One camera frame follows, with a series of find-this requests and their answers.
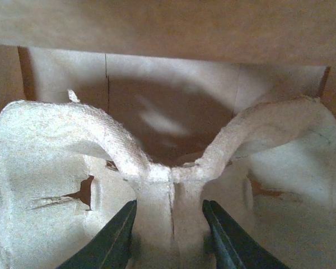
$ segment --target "tear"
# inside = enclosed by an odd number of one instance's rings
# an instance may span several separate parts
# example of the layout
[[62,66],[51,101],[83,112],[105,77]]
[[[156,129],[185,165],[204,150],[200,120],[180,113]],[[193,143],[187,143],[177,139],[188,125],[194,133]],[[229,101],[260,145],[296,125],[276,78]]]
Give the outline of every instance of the tear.
[[81,102],[73,90],[68,89],[67,92],[68,92],[68,98],[70,99],[71,102],[73,103]]
[[106,167],[113,171],[118,171],[116,164],[113,161],[106,160]]
[[287,193],[287,192],[279,191],[277,189],[265,189],[263,185],[256,180],[250,179],[250,182],[251,182],[251,188],[253,191],[253,197],[258,196],[258,195],[279,197],[280,195]]
[[91,210],[91,184],[95,177],[90,175],[89,178],[81,182],[81,187],[78,192],[64,195],[63,197],[71,197],[80,199],[80,201],[90,207]]

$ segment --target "torn hole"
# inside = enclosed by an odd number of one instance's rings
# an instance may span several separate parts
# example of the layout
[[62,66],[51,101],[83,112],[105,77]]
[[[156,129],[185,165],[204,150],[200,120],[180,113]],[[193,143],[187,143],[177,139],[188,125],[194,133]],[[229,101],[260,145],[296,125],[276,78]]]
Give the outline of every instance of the torn hole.
[[106,167],[110,170],[113,170],[113,171],[118,171],[118,168],[117,166],[115,165],[115,163],[113,161],[109,161],[107,160],[106,161]]
[[71,197],[80,199],[80,201],[90,207],[91,210],[91,184],[95,177],[90,175],[89,178],[81,182],[81,187],[78,192],[64,195],[64,197]]

